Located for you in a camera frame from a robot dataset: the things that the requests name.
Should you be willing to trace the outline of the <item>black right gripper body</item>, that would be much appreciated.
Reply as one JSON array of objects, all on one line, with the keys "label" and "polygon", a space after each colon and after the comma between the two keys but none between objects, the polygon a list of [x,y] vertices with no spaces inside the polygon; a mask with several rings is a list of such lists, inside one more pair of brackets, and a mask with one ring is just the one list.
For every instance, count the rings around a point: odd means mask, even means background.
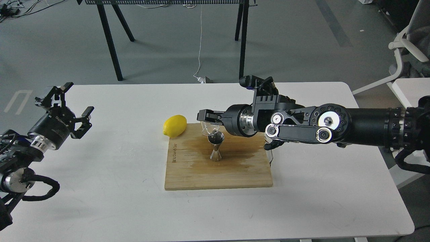
[{"label": "black right gripper body", "polygon": [[221,121],[228,133],[234,136],[252,137],[256,131],[252,126],[252,106],[236,104],[230,106],[223,114]]}]

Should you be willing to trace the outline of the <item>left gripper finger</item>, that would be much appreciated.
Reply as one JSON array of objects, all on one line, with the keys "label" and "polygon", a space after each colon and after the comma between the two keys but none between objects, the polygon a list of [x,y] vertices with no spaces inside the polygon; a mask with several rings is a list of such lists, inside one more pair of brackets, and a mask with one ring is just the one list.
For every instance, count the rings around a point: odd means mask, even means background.
[{"label": "left gripper finger", "polygon": [[44,108],[48,115],[73,115],[74,112],[66,106],[66,92],[73,85],[73,82],[67,82],[60,87],[52,86],[45,97],[36,97],[34,104]]},{"label": "left gripper finger", "polygon": [[[72,139],[81,139],[92,127],[90,115],[94,109],[94,106],[88,106],[80,117],[77,118],[73,116],[69,124],[69,131]],[[80,123],[80,127],[77,130],[75,130],[76,123]]]}]

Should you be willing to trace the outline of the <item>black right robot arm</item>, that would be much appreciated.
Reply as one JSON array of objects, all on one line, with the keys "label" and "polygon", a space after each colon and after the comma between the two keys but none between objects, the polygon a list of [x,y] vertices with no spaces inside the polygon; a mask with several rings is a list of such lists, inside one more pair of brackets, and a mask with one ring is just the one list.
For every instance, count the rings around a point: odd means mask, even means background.
[{"label": "black right robot arm", "polygon": [[408,108],[345,108],[334,103],[305,107],[280,95],[272,77],[249,75],[240,78],[239,83],[254,91],[251,105],[232,105],[224,112],[202,109],[197,120],[222,125],[234,136],[265,133],[272,140],[265,150],[285,142],[392,148],[400,150],[395,162],[401,169],[430,173],[429,166],[404,161],[414,151],[429,154],[428,95],[419,99],[418,107]]}]

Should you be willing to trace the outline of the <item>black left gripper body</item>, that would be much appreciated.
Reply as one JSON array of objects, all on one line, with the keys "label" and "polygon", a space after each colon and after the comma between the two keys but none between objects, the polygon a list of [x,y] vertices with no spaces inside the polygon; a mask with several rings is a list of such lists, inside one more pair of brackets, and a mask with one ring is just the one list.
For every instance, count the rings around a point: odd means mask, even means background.
[{"label": "black left gripper body", "polygon": [[37,150],[58,150],[74,129],[75,115],[69,109],[53,109],[29,130],[30,146]]}]

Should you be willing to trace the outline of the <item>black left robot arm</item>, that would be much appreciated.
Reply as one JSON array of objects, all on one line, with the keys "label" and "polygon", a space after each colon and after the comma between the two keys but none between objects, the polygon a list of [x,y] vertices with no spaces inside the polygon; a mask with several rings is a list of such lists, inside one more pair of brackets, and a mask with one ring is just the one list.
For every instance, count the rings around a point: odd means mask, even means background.
[{"label": "black left robot arm", "polygon": [[0,204],[2,230],[12,224],[11,213],[19,202],[43,201],[60,189],[57,181],[35,174],[30,165],[42,161],[47,150],[58,150],[68,137],[81,139],[92,127],[93,106],[88,106],[80,117],[66,106],[66,92],[72,86],[73,82],[54,86],[44,98],[35,98],[35,105],[46,113],[27,135],[14,130],[1,134],[0,189],[6,193]]}]

